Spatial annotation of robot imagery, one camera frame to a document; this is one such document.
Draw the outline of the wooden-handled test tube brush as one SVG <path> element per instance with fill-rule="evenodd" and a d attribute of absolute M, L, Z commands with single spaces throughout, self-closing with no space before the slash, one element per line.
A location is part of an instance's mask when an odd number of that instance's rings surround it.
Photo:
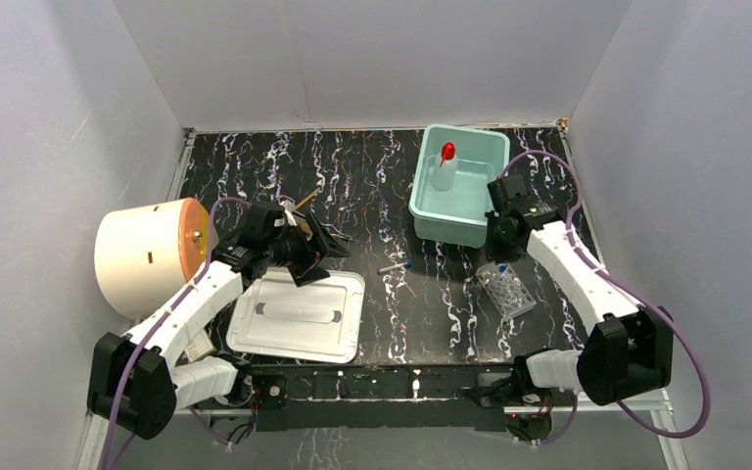
<path fill-rule="evenodd" d="M 299 211 L 301 208 L 304 208 L 307 204 L 312 202 L 315 197 L 321 192 L 320 188 L 316 188 L 313 191 L 311 191 L 309 194 L 307 194 L 301 201 L 299 201 L 295 205 L 295 210 Z"/>

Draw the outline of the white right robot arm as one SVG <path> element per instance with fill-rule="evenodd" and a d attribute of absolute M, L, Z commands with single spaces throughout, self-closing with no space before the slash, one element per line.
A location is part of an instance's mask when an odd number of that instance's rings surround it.
<path fill-rule="evenodd" d="M 587 330 L 577 350 L 531 352 L 515 359 L 512 391 L 525 405 L 551 389 L 585 393 L 598 405 L 668 386 L 674 333 L 667 317 L 605 280 L 605 269 L 555 211 L 489 211 L 486 248 L 495 261 L 527 255 L 541 265 Z"/>

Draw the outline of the blue-capped test tube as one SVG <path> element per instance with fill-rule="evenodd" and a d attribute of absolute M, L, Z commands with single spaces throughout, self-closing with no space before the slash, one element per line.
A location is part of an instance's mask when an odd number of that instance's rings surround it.
<path fill-rule="evenodd" d="M 401 262 L 401 263 L 396 263 L 396 264 L 392 264 L 392 265 L 389 265 L 389 266 L 378 268 L 377 269 L 377 274 L 378 275 L 385 275 L 387 273 L 394 272 L 394 271 L 397 271 L 397 270 L 407 269 L 407 268 L 411 267 L 411 265 L 412 265 L 412 261 L 409 259 L 409 260 L 406 260 L 406 261 Z"/>

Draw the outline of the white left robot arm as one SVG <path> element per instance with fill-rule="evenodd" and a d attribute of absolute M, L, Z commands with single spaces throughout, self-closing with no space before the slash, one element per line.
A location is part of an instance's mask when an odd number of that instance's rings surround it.
<path fill-rule="evenodd" d="M 133 435 L 150 440 L 174 412 L 218 396 L 230 407 L 252 398 L 252 379 L 218 357 L 181 365 L 183 350 L 269 267 L 285 268 L 298 287 L 329 278 L 325 259 L 341 245 L 311 212 L 248 203 L 236 227 L 169 300 L 123 334 L 107 333 L 93 351 L 86 405 Z"/>

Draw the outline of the clear test tube rack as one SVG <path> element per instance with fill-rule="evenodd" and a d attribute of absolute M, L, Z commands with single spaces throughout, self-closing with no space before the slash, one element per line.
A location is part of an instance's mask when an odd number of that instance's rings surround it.
<path fill-rule="evenodd" d="M 476 271 L 476 277 L 501 319 L 509 321 L 531 311 L 537 305 L 537 301 L 518 277 L 513 266 L 505 263 L 507 269 L 499 272 L 500 264 L 490 262 L 480 266 Z"/>

